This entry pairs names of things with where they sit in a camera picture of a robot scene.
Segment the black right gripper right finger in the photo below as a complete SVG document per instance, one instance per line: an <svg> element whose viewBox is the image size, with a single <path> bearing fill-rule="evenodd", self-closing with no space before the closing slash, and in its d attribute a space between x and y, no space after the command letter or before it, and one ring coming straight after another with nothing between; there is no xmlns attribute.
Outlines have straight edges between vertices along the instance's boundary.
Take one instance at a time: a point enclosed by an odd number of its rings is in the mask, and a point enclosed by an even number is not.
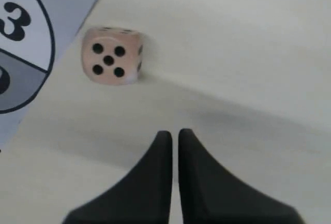
<svg viewBox="0 0 331 224"><path fill-rule="evenodd" d="M184 223L304 223L222 166L188 128L178 134L178 183Z"/></svg>

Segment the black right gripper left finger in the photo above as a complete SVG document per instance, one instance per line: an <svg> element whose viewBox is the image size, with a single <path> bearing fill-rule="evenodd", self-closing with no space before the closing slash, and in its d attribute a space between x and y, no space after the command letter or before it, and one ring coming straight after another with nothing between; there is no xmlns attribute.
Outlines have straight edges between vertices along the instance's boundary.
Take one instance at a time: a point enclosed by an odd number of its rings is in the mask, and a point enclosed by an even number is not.
<svg viewBox="0 0 331 224"><path fill-rule="evenodd" d="M173 141L157 132L138 163L113 187L71 210L64 223L168 223L173 182Z"/></svg>

